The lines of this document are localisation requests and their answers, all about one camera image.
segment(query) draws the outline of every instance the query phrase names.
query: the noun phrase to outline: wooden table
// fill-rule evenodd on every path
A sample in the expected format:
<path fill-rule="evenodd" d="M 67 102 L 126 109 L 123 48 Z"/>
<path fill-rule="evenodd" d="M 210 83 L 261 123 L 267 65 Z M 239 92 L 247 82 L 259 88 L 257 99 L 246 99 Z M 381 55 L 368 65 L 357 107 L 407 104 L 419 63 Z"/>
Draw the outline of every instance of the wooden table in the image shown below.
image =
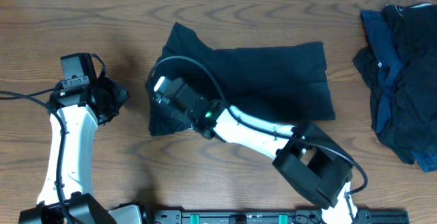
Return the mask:
<path fill-rule="evenodd" d="M 103 58 L 108 76 L 131 95 L 94 141 L 94 190 L 105 208 L 134 199 L 187 210 L 311 206 L 261 154 L 192 131 L 151 137 L 144 83 L 176 21 L 212 48 L 323 41 L 337 120 L 318 124 L 369 175 L 355 203 L 405 208 L 412 223 L 435 223 L 437 174 L 401 163 L 380 145 L 370 128 L 370 91 L 352 65 L 367 45 L 361 9 L 420 2 L 437 0 L 0 0 L 0 89 L 28 94 L 54 87 L 63 78 L 63 55 Z M 0 222 L 15 223 L 21 210 L 35 206 L 50 145 L 44 109 L 0 102 Z"/>

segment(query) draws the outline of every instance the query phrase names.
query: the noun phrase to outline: black cable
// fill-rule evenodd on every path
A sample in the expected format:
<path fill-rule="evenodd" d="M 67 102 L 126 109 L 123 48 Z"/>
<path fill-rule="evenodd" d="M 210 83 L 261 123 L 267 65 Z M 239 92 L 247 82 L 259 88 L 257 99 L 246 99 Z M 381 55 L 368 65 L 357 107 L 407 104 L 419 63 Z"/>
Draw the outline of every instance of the black cable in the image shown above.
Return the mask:
<path fill-rule="evenodd" d="M 315 221 L 313 221 L 312 218 L 309 218 L 308 216 L 306 216 L 304 214 L 295 214 L 295 215 L 291 216 L 293 223 L 295 223 L 295 224 L 303 224 L 300 221 L 298 221 L 298 219 L 300 219 L 301 217 L 305 217 L 308 221 L 311 221 L 313 224 L 322 224 L 323 223 L 321 221 L 315 222 Z"/>
<path fill-rule="evenodd" d="M 267 134 L 267 135 L 275 136 L 275 137 L 277 137 L 277 138 L 282 138 L 282 139 L 291 139 L 291 140 L 294 140 L 294 141 L 301 142 L 301 143 L 303 143 L 303 144 L 312 145 L 312 146 L 315 146 L 315 147 L 317 147 L 317 148 L 325 149 L 325 150 L 327 150 L 327 151 L 329 151 L 329 152 L 332 152 L 332 153 L 334 153 L 334 154 L 340 156 L 342 159 L 344 159 L 346 162 L 348 162 L 349 164 L 351 164 L 353 167 L 356 167 L 356 169 L 358 169 L 358 171 L 359 171 L 359 172 L 361 173 L 361 175 L 363 176 L 363 179 L 364 179 L 363 185 L 361 185 L 360 187 L 358 187 L 358 188 L 356 188 L 356 189 L 354 189 L 354 190 L 352 190 L 352 191 L 348 191 L 347 193 L 345 193 L 345 197 L 347 197 L 347 196 L 349 196 L 349 195 L 351 195 L 351 194 L 355 194 L 355 193 L 361 192 L 362 190 L 364 190 L 364 188 L 366 188 L 367 183 L 368 183 L 368 181 L 369 181 L 368 178 L 367 178 L 367 174 L 365 173 L 364 169 L 363 169 L 363 168 L 362 168 L 358 163 L 356 163 L 355 160 L 354 160 L 352 157 L 349 157 L 348 155 L 346 156 L 346 155 L 342 154 L 341 152 L 338 152 L 337 150 L 332 149 L 332 148 L 330 148 L 330 147 L 326 147 L 326 146 L 324 146 L 324 145 L 319 145 L 319 144 L 317 144 L 317 143 L 312 143 L 312 142 L 310 142 L 310 141 L 305 141 L 304 139 L 299 139 L 299 138 L 296 138 L 296 137 L 291 137 L 291 136 L 289 136 L 289 135 L 284 135 L 284 134 L 281 134 L 281 133 L 279 133 L 279 132 L 270 132 L 270 131 L 265 130 L 265 129 L 263 129 L 263 128 L 258 128 L 258 127 L 256 127 L 256 126 L 254 126 L 254 125 L 252 125 L 252 124 L 250 124 L 250 123 L 247 123 L 247 122 L 245 122 L 244 120 L 242 120 L 241 117 L 238 117 L 238 116 L 237 116 L 237 115 L 236 115 L 236 114 L 235 114 L 235 113 L 230 109 L 230 104 L 229 104 L 228 101 L 226 100 L 226 97 L 225 97 L 225 95 L 224 95 L 224 93 L 223 93 L 223 90 L 221 89 L 221 87 L 220 87 L 219 83 L 217 82 L 217 80 L 214 78 L 214 75 L 212 75 L 212 73 L 211 73 L 211 72 L 210 72 L 210 71 L 209 71 L 209 70 L 208 70 L 208 69 L 207 69 L 203 64 L 199 63 L 198 61 L 196 61 L 196 60 L 194 60 L 194 59 L 192 59 L 192 58 L 190 58 L 190 57 L 185 57 L 185 56 L 171 56 L 171 57 L 166 57 L 166 58 L 160 60 L 160 61 L 157 62 L 157 63 L 155 64 L 155 66 L 153 66 L 152 69 L 150 70 L 150 72 L 149 72 L 149 77 L 147 78 L 147 81 L 150 80 L 150 77 L 151 77 L 151 75 L 153 74 L 153 72 L 155 71 L 156 67 L 158 67 L 158 66 L 161 65 L 162 63 L 165 63 L 166 61 L 169 61 L 169 60 L 172 60 L 172 59 L 183 59 L 183 60 L 189 61 L 189 62 L 191 62 L 192 64 L 195 64 L 197 67 L 201 68 L 201 69 L 202 69 L 202 70 L 203 70 L 203 71 L 208 75 L 208 77 L 209 77 L 210 80 L 212 81 L 212 84 L 214 84 L 214 86 L 215 86 L 215 88 L 216 88 L 216 90 L 217 90 L 217 92 L 218 92 L 218 95 L 220 96 L 221 100 L 223 101 L 223 103 L 224 103 L 224 105 L 225 105 L 227 111 L 229 112 L 229 114 L 230 114 L 230 115 L 231 115 L 235 120 L 237 120 L 239 123 L 245 125 L 245 126 L 248 127 L 248 128 L 251 128 L 251 129 L 256 130 L 256 131 L 258 131 L 258 132 L 265 133 L 265 134 Z"/>
<path fill-rule="evenodd" d="M 350 199 L 349 195 L 345 195 L 344 197 L 346 198 L 346 203 L 348 204 L 349 215 L 350 215 L 350 218 L 352 219 L 352 224 L 355 224 L 354 212 L 352 211 L 352 206 L 350 205 L 350 202 L 349 202 L 349 200 L 350 201 L 352 201 L 352 200 Z"/>
<path fill-rule="evenodd" d="M 59 205 L 61 207 L 62 214 L 67 219 L 67 223 L 74 224 L 72 217 L 70 216 L 70 214 L 67 211 L 64 199 L 62 197 L 62 192 L 61 192 L 61 189 L 62 189 L 62 181 L 61 181 L 62 180 L 61 179 L 62 159 L 64 157 L 64 148 L 65 148 L 66 134 L 67 134 L 64 123 L 62 122 L 62 119 L 59 117 L 59 115 L 54 110 L 50 109 L 50 107 L 48 107 L 47 104 L 44 104 L 43 102 L 41 102 L 35 98 L 32 98 L 31 96 L 17 94 L 14 92 L 6 92 L 6 91 L 0 91 L 0 94 L 13 96 L 15 98 L 24 98 L 24 99 L 30 100 L 36 104 L 39 104 L 40 106 L 44 107 L 50 114 L 55 116 L 56 120 L 59 122 L 59 125 L 61 126 L 61 143 L 59 144 L 59 153 L 57 156 L 57 164 L 56 164 L 56 181 L 55 181 L 56 193 L 57 193 L 57 198 L 59 200 Z"/>
<path fill-rule="evenodd" d="M 38 95 L 45 94 L 45 93 L 48 93 L 48 92 L 51 92 L 54 90 L 55 90 L 55 88 L 50 88 L 50 89 L 47 89 L 44 91 L 36 92 L 34 94 L 27 94 L 26 96 L 27 97 L 38 96 Z M 16 100 L 16 99 L 20 99 L 20 97 L 0 97 L 0 100 Z"/>

